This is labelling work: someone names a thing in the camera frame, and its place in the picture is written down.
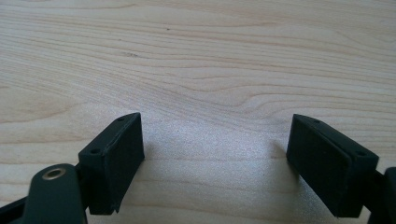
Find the clamp jaw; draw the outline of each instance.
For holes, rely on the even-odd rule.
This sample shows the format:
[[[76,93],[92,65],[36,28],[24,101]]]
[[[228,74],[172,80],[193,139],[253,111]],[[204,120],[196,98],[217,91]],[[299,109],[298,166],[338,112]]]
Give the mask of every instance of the clamp jaw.
[[[0,223],[87,223],[93,215],[119,212],[143,151],[139,113],[114,120],[78,153],[79,163],[38,172],[29,195],[0,208]]]
[[[396,167],[380,174],[377,155],[326,123],[294,115],[287,158],[335,217],[366,206],[369,223],[396,223]]]

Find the light wood grain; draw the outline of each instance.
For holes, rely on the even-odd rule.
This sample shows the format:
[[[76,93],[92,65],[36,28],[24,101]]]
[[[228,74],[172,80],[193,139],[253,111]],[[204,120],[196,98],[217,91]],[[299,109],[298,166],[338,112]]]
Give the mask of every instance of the light wood grain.
[[[0,205],[140,111],[146,160],[90,223],[334,218],[288,166],[294,113],[396,162],[396,2],[1,1]]]

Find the screw hole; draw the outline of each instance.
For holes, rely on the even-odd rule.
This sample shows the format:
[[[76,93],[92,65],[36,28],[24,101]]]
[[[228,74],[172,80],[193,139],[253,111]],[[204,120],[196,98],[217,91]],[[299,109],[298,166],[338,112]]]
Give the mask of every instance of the screw hole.
[[[53,180],[53,179],[56,179],[58,177],[61,177],[65,173],[66,173],[66,170],[64,168],[55,168],[55,169],[52,169],[50,171],[47,171],[43,175],[43,179],[45,179],[45,180]]]
[[[91,154],[98,154],[100,152],[99,148],[91,149]]]
[[[360,152],[360,151],[357,151],[356,154],[358,154],[358,156],[365,156],[366,155],[366,153]]]

